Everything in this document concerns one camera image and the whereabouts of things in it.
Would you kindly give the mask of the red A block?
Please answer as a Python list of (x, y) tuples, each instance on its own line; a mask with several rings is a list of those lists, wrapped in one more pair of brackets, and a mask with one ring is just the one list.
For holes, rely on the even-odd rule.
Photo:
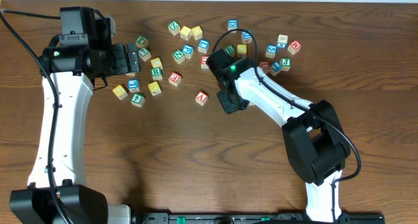
[(207, 100), (208, 100), (208, 94), (203, 91), (199, 91), (197, 95), (195, 96), (195, 102), (201, 106), (204, 106)]

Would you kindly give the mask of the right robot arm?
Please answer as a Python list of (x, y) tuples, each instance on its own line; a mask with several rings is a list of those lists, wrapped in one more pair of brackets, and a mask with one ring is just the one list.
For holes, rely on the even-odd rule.
[(289, 163), (306, 184), (308, 218), (336, 221), (342, 214), (338, 179), (351, 150), (332, 105), (290, 93), (246, 57), (234, 61), (225, 50), (217, 50), (206, 63), (218, 82), (217, 97), (226, 113), (253, 103), (281, 127)]

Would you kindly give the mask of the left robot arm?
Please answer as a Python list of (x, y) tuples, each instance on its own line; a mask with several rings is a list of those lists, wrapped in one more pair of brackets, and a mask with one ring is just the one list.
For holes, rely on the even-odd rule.
[(22, 223), (140, 223), (126, 204), (110, 204), (86, 184), (84, 133), (95, 80), (140, 71), (133, 43), (114, 44), (114, 20), (89, 7), (63, 7), (55, 35), (35, 57), (44, 112), (27, 187), (10, 194)]

